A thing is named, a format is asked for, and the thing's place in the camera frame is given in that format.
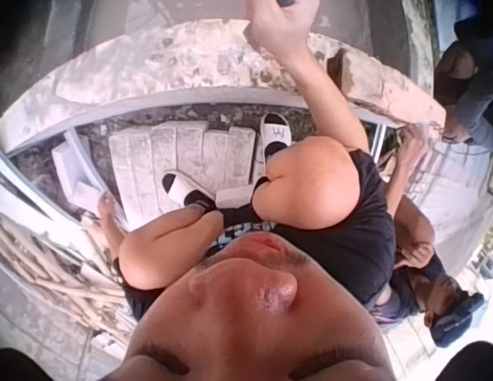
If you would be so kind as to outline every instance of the eyebrow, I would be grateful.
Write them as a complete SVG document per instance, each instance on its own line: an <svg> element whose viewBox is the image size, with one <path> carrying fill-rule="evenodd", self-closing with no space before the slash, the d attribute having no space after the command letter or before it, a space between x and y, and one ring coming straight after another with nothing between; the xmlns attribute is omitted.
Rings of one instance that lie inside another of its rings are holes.
<svg viewBox="0 0 493 381"><path fill-rule="evenodd" d="M378 366L378 362L368 350L361 347L343 346L328 349L305 359L288 376L293 381L299 381L350 360L359 360L370 366Z"/></svg>

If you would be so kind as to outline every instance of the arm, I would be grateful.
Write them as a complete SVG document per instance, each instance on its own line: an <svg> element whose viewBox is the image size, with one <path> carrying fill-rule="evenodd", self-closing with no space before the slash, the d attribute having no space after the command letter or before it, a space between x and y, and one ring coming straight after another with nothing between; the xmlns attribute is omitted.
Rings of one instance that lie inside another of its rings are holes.
<svg viewBox="0 0 493 381"><path fill-rule="evenodd" d="M287 8L280 8L276 0L249 0L248 5L253 38L292 75L318 132L348 150L369 152L364 127L307 44L319 0L295 0Z"/></svg>
<svg viewBox="0 0 493 381"><path fill-rule="evenodd" d="M404 128L400 136L402 145L396 157L395 170L385 190L387 211L392 217L396 214L412 171L429 149L426 136L419 126L410 125Z"/></svg>
<svg viewBox="0 0 493 381"><path fill-rule="evenodd" d="M402 196L396 210L395 227L396 239L400 247L418 242L433 244L435 241L435 230L431 222L405 195Z"/></svg>
<svg viewBox="0 0 493 381"><path fill-rule="evenodd" d="M395 215L396 244L404 259L395 265L395 269L407 266L425 267L433 257L435 231L428 218L403 196Z"/></svg>

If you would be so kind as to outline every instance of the concrete floor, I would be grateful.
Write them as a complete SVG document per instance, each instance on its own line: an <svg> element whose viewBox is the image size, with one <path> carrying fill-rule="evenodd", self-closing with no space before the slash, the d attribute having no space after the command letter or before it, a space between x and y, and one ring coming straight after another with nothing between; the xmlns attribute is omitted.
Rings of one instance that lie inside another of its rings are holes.
<svg viewBox="0 0 493 381"><path fill-rule="evenodd" d="M89 345L92 332L29 294L0 270L0 348L15 348L56 381L100 379L120 361Z"/></svg>

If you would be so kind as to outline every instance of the bare leg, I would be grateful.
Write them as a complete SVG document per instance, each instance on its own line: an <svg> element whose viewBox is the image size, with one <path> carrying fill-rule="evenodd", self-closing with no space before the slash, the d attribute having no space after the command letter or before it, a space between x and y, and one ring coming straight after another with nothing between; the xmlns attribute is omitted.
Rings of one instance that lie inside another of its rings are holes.
<svg viewBox="0 0 493 381"><path fill-rule="evenodd" d="M98 204L102 232L110 248L110 258L114 261L119 257L119 248L125 239L123 232L117 227L114 220L114 199L109 194L104 194Z"/></svg>
<svg viewBox="0 0 493 381"><path fill-rule="evenodd" d="M190 205L131 232L119 260L126 281L140 290L168 287L191 270L223 231L219 211Z"/></svg>
<svg viewBox="0 0 493 381"><path fill-rule="evenodd" d="M356 207L359 175L345 148L329 137L310 137L276 153L267 163L270 182L253 195L265 221L298 229L324 229Z"/></svg>

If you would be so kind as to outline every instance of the black shirt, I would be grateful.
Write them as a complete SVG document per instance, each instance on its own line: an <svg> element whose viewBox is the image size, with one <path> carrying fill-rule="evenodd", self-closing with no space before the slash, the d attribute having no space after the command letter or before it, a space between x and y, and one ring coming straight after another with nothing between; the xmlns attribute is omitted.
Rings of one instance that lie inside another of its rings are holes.
<svg viewBox="0 0 493 381"><path fill-rule="evenodd" d="M301 230L261 221L251 205L223 210L224 233L210 246L212 256L240 235L253 231L278 234L312 257L363 306L371 309L391 277L395 260L395 229L373 159L350 152L359 172L360 198L343 222L328 229ZM124 284L133 316L140 320L163 289L139 291Z"/></svg>
<svg viewBox="0 0 493 381"><path fill-rule="evenodd" d="M401 267L393 272L389 285L392 293L389 300L382 306L375 306L372 315L380 325L391 325L402 321L409 316L421 311L415 298L410 276L413 274L423 275L430 282L436 282L438 278L445 275L444 265L434 253L431 261L423 268Z"/></svg>

